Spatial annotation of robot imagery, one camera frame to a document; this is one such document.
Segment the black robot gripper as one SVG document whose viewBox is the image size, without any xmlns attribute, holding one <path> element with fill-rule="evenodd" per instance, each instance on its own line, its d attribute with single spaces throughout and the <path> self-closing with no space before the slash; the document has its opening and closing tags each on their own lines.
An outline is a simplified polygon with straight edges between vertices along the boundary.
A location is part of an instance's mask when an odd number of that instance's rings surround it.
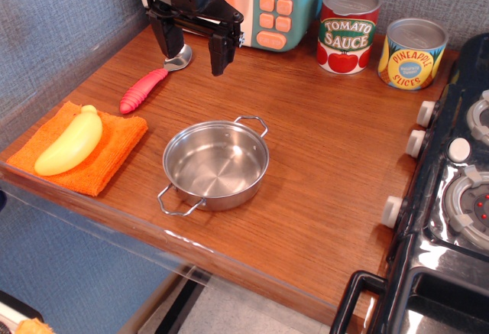
<svg viewBox="0 0 489 334">
<path fill-rule="evenodd" d="M 183 48 L 183 30 L 211 37 L 212 75 L 221 76 L 234 60 L 235 47 L 245 42 L 244 16 L 226 0 L 147 0 L 147 15 L 164 56 L 174 58 Z M 217 34 L 224 31 L 224 36 Z"/>
</svg>

